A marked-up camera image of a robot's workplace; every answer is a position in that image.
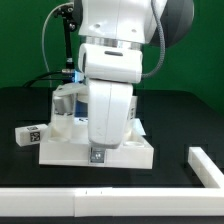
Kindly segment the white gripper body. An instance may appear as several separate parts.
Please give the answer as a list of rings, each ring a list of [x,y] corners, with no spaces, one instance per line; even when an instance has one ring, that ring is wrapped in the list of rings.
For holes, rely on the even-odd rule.
[[[116,149],[123,138],[133,86],[88,80],[88,138],[93,147]]]

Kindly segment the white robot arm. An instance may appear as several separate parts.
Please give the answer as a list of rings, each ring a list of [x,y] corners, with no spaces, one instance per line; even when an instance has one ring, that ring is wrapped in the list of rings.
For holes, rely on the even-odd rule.
[[[133,128],[133,86],[160,70],[165,51],[189,31],[193,0],[74,0],[84,42],[78,68],[87,81],[89,162],[150,165],[153,149]]]

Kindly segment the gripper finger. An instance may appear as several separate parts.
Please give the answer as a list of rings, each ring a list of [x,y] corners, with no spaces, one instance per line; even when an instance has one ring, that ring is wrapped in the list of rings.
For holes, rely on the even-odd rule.
[[[99,145],[91,145],[89,150],[89,162],[103,164],[105,162],[106,148]]]

